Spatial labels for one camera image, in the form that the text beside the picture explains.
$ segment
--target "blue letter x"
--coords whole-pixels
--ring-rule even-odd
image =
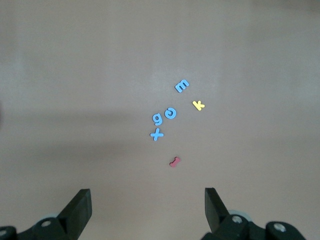
[[[160,131],[160,129],[157,127],[157,128],[155,129],[155,133],[151,133],[151,134],[150,134],[150,136],[153,137],[153,141],[157,141],[157,140],[158,140],[158,137],[163,137],[163,136],[164,136],[164,134],[161,133],[161,132],[159,132],[159,131]]]

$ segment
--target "letter k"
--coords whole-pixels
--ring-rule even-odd
[[[205,107],[204,104],[201,104],[201,101],[193,101],[192,104],[195,106],[196,109],[198,109],[199,111],[201,111],[201,109],[203,109]]]

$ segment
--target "screw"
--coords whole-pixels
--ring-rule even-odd
[[[0,237],[4,236],[7,234],[7,230],[1,230],[0,231]]]
[[[241,217],[239,217],[239,216],[233,216],[233,217],[232,217],[232,221],[233,221],[234,223],[236,223],[236,224],[242,223],[242,219],[241,219]]]
[[[274,228],[282,233],[284,233],[287,229],[285,226],[283,226],[281,223],[275,223]]]
[[[50,220],[47,220],[47,221],[44,221],[43,223],[41,223],[41,227],[47,227],[51,224],[51,221]]]

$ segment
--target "gray surface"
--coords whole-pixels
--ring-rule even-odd
[[[1,0],[0,226],[91,188],[80,240],[197,240],[215,187],[319,239],[319,66],[317,0]]]

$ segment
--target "blue letter m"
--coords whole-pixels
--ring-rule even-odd
[[[181,80],[181,82],[179,82],[177,85],[175,85],[175,89],[179,92],[182,93],[182,91],[184,89],[186,89],[186,87],[189,86],[189,83],[187,82],[187,80],[183,79]]]

